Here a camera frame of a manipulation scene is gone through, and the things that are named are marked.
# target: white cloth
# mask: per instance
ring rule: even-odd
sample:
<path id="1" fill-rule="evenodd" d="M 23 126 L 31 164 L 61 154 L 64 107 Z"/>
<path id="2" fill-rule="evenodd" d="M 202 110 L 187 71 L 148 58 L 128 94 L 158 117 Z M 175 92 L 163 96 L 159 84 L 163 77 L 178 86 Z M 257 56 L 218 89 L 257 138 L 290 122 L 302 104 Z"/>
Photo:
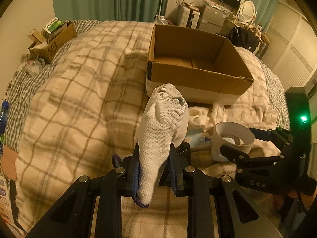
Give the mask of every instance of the white cloth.
<path id="1" fill-rule="evenodd" d="M 227 115 L 223 105 L 214 102 L 212 109 L 206 107 L 189 108 L 189 129 L 202 129 L 204 132 L 209 131 L 217 123 L 226 121 Z"/>
<path id="2" fill-rule="evenodd" d="M 154 89 L 134 137 L 140 150 L 140 177 L 137 192 L 143 205 L 150 204 L 158 186 L 171 143 L 175 148 L 185 138 L 188 105 L 172 84 Z"/>

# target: black mount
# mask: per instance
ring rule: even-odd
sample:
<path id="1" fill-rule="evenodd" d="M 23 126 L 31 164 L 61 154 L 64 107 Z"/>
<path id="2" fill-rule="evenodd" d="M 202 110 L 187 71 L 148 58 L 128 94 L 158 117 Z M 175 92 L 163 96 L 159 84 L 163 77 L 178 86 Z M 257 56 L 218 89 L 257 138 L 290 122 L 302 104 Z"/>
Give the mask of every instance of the black mount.
<path id="1" fill-rule="evenodd" d="M 271 141 L 279 156 L 250 158 L 229 146 L 220 148 L 222 155 L 237 165 L 235 181 L 244 187 L 271 194 L 286 195 L 298 190 L 312 196 L 317 182 L 307 175 L 311 153 L 311 124 L 305 89 L 291 87 L 286 93 L 291 131 L 250 128 L 256 139 Z"/>
<path id="2" fill-rule="evenodd" d="M 190 166 L 189 144 L 171 144 L 168 175 L 177 197 L 188 196 L 188 238 L 214 237 L 210 196 L 214 197 L 219 237 L 282 237 L 272 222 L 230 177 L 214 178 Z M 95 237 L 121 238 L 121 197 L 133 197 L 139 148 L 105 176 L 81 176 L 31 229 L 27 238 L 89 238 L 96 196 L 100 196 Z"/>

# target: screw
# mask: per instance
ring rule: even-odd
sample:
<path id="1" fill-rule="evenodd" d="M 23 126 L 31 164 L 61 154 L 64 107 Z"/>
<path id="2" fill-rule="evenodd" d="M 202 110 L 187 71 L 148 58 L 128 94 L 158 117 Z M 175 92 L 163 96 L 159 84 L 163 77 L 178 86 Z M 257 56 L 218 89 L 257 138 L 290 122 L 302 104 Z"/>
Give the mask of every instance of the screw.
<path id="1" fill-rule="evenodd" d="M 78 180 L 79 182 L 86 182 L 88 180 L 88 176 L 80 176 Z"/>
<path id="2" fill-rule="evenodd" d="M 189 172 L 189 173 L 195 172 L 195 168 L 192 167 L 192 166 L 187 166 L 187 167 L 185 168 L 185 170 L 186 170 L 186 172 Z"/>
<path id="3" fill-rule="evenodd" d="M 125 169 L 123 167 L 117 167 L 116 168 L 116 173 L 117 174 L 122 174 L 125 171 Z"/>
<path id="4" fill-rule="evenodd" d="M 223 181 L 225 181 L 225 182 L 231 182 L 231 177 L 230 176 L 223 176 L 221 179 Z"/>

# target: black bag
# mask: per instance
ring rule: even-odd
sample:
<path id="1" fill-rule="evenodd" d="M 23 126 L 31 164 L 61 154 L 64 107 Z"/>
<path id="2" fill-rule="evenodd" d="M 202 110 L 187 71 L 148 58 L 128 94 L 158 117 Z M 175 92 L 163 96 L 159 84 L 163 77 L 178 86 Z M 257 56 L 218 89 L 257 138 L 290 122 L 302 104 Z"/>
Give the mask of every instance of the black bag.
<path id="1" fill-rule="evenodd" d="M 243 47 L 250 52 L 254 52 L 259 45 L 259 39 L 251 32 L 244 28 L 234 27 L 227 35 L 235 47 Z"/>

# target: cardboard box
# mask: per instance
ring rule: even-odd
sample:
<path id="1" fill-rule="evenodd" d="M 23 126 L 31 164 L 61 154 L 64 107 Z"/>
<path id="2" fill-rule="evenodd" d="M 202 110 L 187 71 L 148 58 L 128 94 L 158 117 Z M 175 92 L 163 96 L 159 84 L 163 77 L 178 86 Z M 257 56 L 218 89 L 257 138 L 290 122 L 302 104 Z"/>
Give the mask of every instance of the cardboard box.
<path id="1" fill-rule="evenodd" d="M 146 93 L 173 84 L 188 102 L 232 105 L 253 83 L 232 43 L 219 35 L 155 25 L 149 49 Z"/>
<path id="2" fill-rule="evenodd" d="M 29 47 L 31 53 L 31 59 L 35 59 L 37 56 L 43 58 L 46 63 L 50 63 L 58 49 L 60 49 L 67 41 L 71 40 L 76 36 L 74 23 L 69 22 L 67 28 L 65 28 L 57 37 L 55 37 L 47 46 L 44 48 L 35 48 L 37 42 Z"/>
<path id="3" fill-rule="evenodd" d="M 36 29 L 32 29 L 30 31 L 30 34 L 28 34 L 28 37 L 34 42 L 41 42 L 41 43 L 46 42 L 45 37 L 43 37 L 41 33 L 39 33 Z"/>

